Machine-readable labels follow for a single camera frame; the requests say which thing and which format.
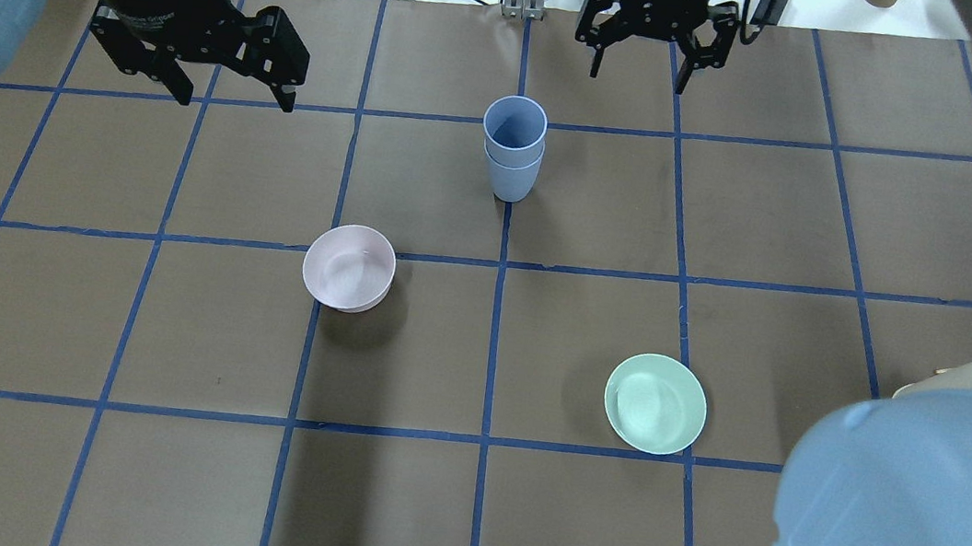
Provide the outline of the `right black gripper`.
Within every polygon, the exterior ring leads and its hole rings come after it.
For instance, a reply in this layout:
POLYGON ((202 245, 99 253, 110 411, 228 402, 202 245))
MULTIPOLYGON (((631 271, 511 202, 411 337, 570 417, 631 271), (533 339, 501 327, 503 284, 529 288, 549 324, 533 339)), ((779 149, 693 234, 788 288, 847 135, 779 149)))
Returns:
POLYGON ((711 0, 584 0, 574 38, 592 47, 591 78, 598 78, 611 44, 629 37, 673 42, 683 53, 677 69, 677 95, 709 65, 725 65, 740 28, 736 2, 711 0))

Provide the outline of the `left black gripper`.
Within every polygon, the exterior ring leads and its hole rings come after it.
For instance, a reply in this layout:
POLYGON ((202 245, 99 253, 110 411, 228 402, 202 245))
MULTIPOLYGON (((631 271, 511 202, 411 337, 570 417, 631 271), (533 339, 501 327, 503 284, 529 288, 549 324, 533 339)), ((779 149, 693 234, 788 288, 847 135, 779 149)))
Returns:
POLYGON ((269 87, 284 113, 294 111, 310 53, 283 8, 241 14, 231 0, 100 0, 89 28, 117 70, 158 83, 189 106, 184 63, 221 64, 269 87))

